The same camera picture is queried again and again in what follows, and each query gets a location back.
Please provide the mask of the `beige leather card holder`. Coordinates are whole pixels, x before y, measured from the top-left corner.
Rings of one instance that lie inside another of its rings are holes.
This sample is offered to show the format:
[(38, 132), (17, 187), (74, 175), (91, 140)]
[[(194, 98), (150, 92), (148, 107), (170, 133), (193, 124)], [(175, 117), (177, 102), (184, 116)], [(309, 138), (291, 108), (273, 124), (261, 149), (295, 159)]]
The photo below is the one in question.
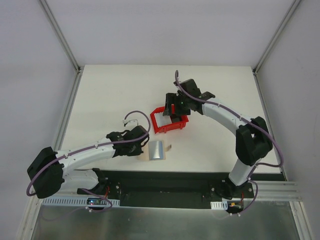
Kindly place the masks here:
[(163, 161), (165, 160), (166, 153), (172, 149), (171, 144), (166, 144), (164, 140), (149, 141), (142, 147), (143, 153), (137, 159), (139, 161)]

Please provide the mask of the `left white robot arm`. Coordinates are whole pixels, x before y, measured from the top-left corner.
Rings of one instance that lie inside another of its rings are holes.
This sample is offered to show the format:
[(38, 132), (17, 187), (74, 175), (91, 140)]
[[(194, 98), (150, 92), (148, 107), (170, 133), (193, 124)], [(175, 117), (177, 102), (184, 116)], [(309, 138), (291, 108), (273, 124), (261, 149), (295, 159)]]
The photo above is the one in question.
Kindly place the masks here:
[(123, 132), (113, 131), (100, 140), (71, 150), (42, 149), (27, 169), (30, 184), (27, 195), (39, 199), (53, 196), (62, 190), (75, 190), (79, 195), (90, 191), (104, 195), (108, 189), (107, 176), (99, 168), (83, 167), (100, 160), (115, 157), (139, 156), (149, 141), (148, 131), (141, 125)]

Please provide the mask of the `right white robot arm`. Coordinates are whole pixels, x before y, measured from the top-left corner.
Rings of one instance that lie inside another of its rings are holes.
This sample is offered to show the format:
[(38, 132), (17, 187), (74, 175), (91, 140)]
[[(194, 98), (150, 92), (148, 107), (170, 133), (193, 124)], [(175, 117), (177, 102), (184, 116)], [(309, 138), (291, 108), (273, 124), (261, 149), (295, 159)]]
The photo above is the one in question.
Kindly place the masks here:
[(180, 117), (194, 111), (217, 121), (235, 135), (236, 163), (226, 180), (215, 188), (215, 192), (229, 200), (237, 197), (256, 164), (273, 149), (272, 141), (267, 136), (266, 121), (260, 116), (240, 116), (223, 105), (214, 94), (201, 92), (193, 79), (185, 80), (177, 87), (176, 93), (165, 95), (164, 116)]

